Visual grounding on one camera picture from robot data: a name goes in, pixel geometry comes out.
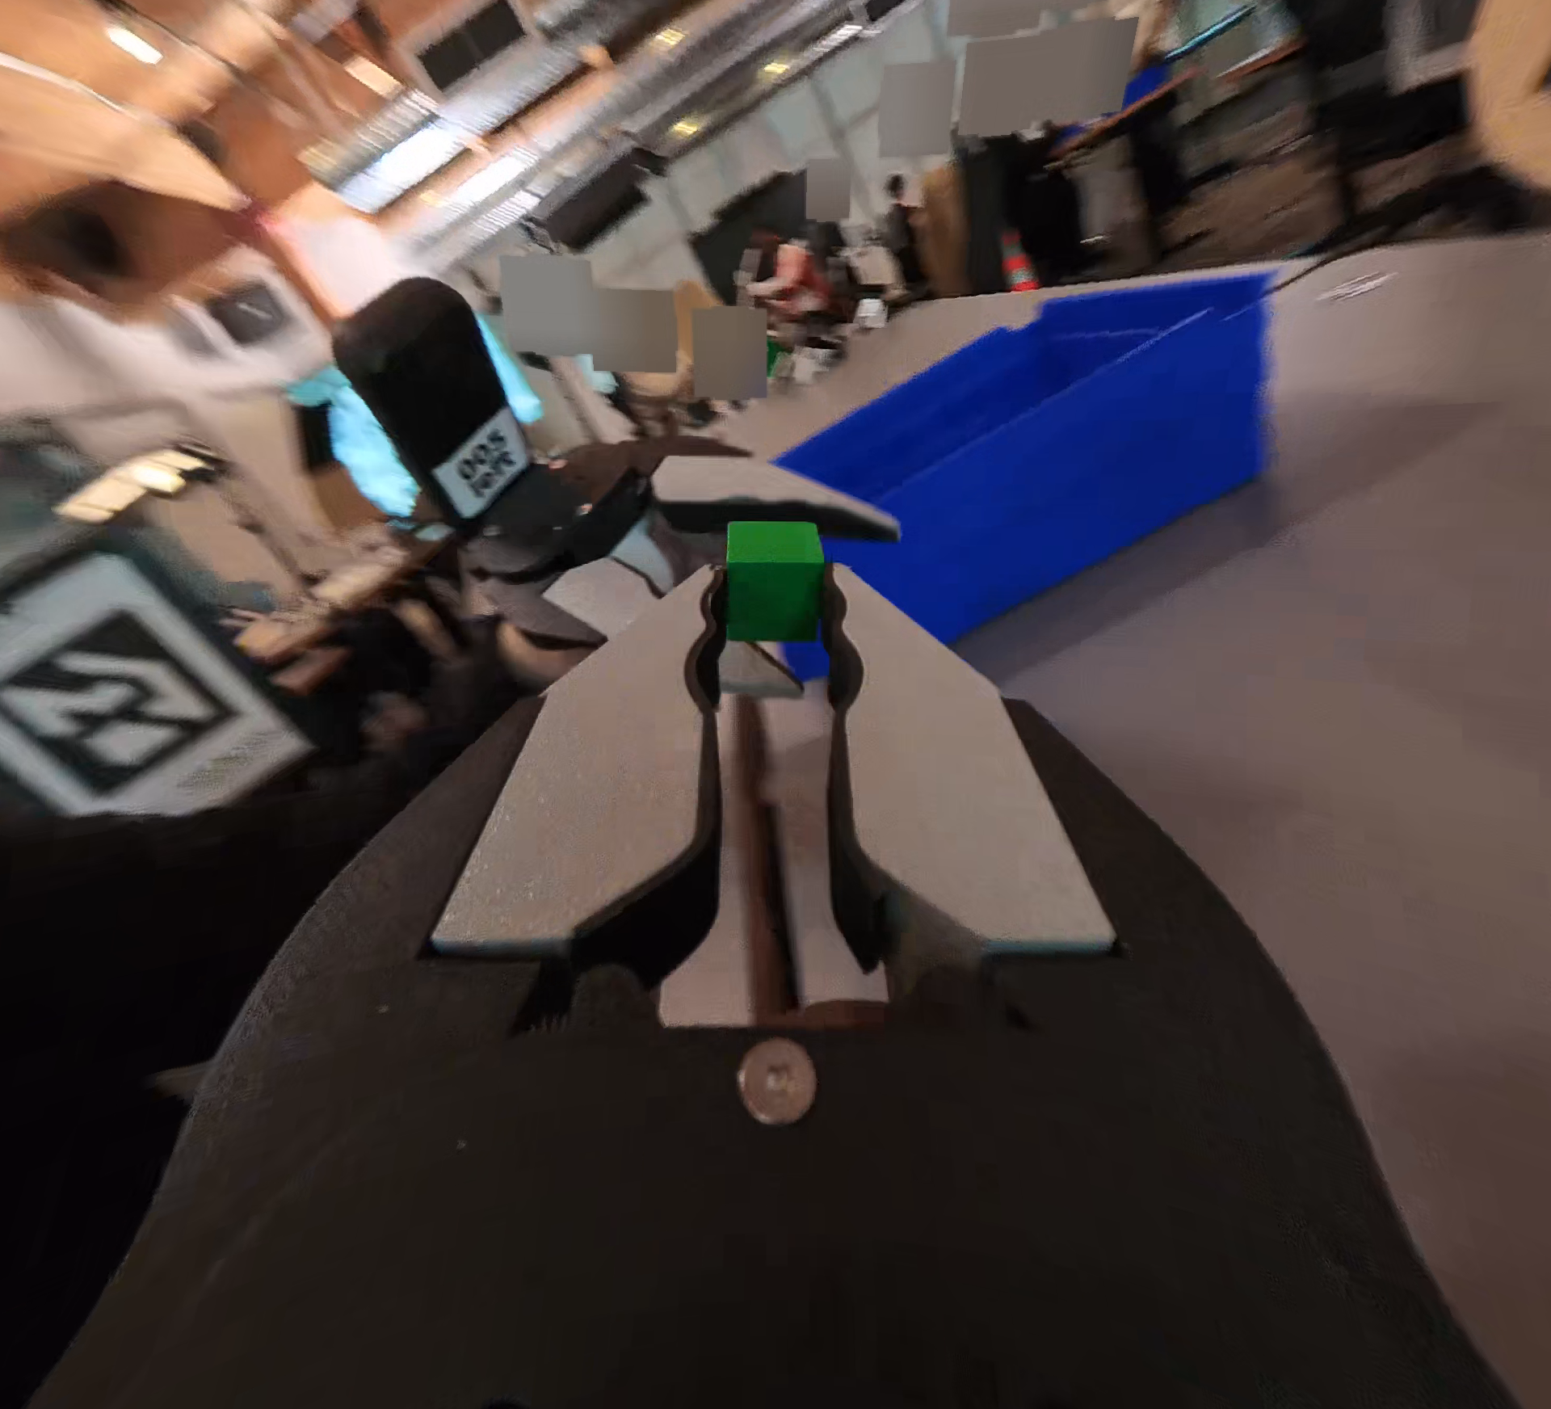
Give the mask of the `black white marker board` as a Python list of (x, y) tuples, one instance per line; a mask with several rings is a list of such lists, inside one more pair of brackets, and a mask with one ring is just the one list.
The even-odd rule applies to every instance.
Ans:
[(287, 778), (313, 739), (154, 565), (91, 533), (4, 563), (4, 811), (187, 817)]

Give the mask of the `green wooden cube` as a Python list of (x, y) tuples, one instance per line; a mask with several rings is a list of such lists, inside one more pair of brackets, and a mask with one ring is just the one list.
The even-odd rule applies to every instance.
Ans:
[(819, 637), (826, 559), (813, 522), (726, 526), (726, 639), (812, 643)]

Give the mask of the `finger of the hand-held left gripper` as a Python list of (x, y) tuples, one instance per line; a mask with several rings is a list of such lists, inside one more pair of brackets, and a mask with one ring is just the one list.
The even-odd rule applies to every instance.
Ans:
[[(621, 633), (663, 594), (648, 576), (619, 559), (576, 565), (547, 585), (547, 602), (604, 639)], [(726, 643), (719, 657), (723, 693), (762, 700), (800, 698), (804, 685), (763, 643)]]
[(650, 496), (680, 533), (724, 535), (732, 522), (808, 522), (823, 537), (893, 542), (888, 511), (795, 470), (758, 459), (661, 459)]

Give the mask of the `blue plastic bin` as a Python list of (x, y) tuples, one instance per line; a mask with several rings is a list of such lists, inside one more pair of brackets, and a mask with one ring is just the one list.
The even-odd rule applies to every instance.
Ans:
[(893, 515), (897, 542), (825, 528), (826, 552), (956, 643), (1258, 478), (1271, 283), (1047, 300), (774, 461)]

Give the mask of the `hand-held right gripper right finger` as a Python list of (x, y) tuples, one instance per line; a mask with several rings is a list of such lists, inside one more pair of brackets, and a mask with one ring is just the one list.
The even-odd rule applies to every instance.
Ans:
[(1115, 930), (999, 687), (834, 563), (830, 902), (863, 971), (1101, 956)]

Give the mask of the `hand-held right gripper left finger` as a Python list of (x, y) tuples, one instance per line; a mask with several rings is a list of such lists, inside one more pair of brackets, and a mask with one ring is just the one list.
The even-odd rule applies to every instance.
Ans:
[(669, 976), (719, 911), (717, 613), (702, 567), (548, 689), (430, 941)]

